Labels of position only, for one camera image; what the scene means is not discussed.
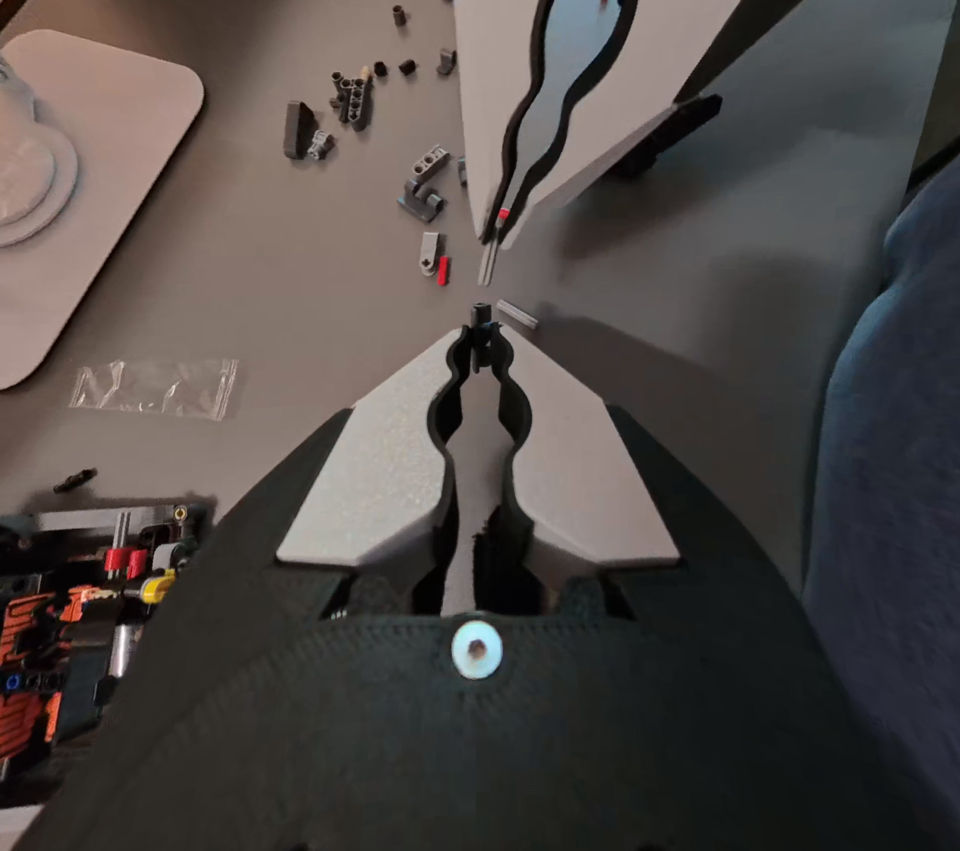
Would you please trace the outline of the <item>dark grey lego beam assembly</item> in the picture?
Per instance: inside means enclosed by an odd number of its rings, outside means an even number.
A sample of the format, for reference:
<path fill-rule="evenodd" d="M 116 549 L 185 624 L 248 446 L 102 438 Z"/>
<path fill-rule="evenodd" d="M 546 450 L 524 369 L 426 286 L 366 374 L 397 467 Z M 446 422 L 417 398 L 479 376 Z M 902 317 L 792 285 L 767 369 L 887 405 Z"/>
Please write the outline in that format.
<path fill-rule="evenodd" d="M 368 82 L 360 80 L 359 76 L 349 77 L 341 71 L 335 70 L 330 79 L 334 94 L 330 98 L 330 106 L 339 115 L 339 122 L 348 125 L 355 132 L 364 131 L 373 113 L 374 73 Z"/>

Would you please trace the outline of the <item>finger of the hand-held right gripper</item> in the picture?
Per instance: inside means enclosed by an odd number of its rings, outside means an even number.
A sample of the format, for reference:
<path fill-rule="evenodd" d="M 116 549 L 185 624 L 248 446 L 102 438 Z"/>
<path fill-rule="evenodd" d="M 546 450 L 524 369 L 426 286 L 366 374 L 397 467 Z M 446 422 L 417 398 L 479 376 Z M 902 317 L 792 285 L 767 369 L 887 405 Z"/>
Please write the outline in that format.
<path fill-rule="evenodd" d="M 474 228 L 485 241 L 495 223 L 517 161 L 523 114 L 543 77 L 546 17 L 554 0 L 454 0 L 468 198 Z M 551 137 L 560 149 L 532 182 L 528 206 L 510 215 L 504 245 L 517 242 L 539 213 L 552 213 L 579 197 L 610 168 L 610 76 L 566 111 Z"/>
<path fill-rule="evenodd" d="M 555 211 L 606 173 L 658 122 L 741 0 L 638 0 L 610 70 L 577 103 L 557 163 L 531 191 L 504 245 L 538 212 Z"/>

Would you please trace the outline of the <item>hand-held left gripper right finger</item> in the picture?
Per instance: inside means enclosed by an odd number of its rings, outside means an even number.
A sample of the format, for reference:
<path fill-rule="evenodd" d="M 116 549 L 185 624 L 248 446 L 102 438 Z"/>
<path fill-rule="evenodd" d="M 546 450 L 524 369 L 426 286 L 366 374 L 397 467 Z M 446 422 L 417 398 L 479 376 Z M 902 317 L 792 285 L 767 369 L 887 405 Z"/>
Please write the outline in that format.
<path fill-rule="evenodd" d="M 606 402 L 503 325 L 491 325 L 487 352 L 511 445 L 480 536 L 480 608 L 535 615 L 570 581 L 678 567 L 678 545 Z"/>

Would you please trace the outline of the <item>grey lego panel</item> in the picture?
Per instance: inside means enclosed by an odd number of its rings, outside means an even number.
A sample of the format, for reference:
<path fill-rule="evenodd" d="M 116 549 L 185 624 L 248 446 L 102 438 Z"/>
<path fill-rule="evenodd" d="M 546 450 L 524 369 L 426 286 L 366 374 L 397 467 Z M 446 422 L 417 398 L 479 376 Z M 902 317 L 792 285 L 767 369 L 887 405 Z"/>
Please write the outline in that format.
<path fill-rule="evenodd" d="M 306 102 L 290 100 L 286 106 L 282 150 L 291 161 L 306 158 L 308 149 L 319 129 L 316 114 Z"/>

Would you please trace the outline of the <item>small clear plastic bag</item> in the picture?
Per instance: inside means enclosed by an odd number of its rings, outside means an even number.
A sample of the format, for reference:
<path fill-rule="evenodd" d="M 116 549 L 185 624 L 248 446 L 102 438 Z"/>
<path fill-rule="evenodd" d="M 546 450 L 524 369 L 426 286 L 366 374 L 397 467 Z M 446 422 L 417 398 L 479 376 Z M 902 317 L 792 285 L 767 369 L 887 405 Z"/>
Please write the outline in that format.
<path fill-rule="evenodd" d="M 117 359 L 83 366 L 68 407 L 218 422 L 226 415 L 238 371 L 239 363 L 233 358 Z"/>

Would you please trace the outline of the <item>lego model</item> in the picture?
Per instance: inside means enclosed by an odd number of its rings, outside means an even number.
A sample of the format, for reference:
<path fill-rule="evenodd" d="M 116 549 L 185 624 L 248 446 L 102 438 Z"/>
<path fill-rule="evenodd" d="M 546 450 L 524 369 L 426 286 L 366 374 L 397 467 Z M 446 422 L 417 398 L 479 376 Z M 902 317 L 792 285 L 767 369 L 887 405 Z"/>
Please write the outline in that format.
<path fill-rule="evenodd" d="M 2 516 L 2 795 L 55 775 L 99 729 L 210 511 L 173 499 Z"/>

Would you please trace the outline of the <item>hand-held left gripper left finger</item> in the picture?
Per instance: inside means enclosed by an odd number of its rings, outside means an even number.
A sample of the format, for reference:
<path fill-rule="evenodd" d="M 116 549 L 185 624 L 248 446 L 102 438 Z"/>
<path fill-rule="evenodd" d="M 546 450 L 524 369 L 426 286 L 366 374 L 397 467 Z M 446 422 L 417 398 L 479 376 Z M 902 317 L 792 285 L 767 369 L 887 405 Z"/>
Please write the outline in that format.
<path fill-rule="evenodd" d="M 472 330 L 461 326 L 356 401 L 277 563 L 384 581 L 410 614 L 440 615 L 459 539 L 449 445 L 472 370 Z"/>

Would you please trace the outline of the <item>dark grey lego hinge piece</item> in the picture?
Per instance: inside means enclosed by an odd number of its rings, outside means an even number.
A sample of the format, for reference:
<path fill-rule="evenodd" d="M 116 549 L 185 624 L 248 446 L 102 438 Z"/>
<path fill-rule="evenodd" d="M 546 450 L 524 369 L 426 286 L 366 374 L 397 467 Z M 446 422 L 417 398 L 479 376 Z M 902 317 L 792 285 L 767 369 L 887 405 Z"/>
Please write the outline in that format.
<path fill-rule="evenodd" d="M 404 183 L 397 203 L 424 225 L 435 221 L 448 205 L 447 199 L 433 186 L 413 178 Z"/>

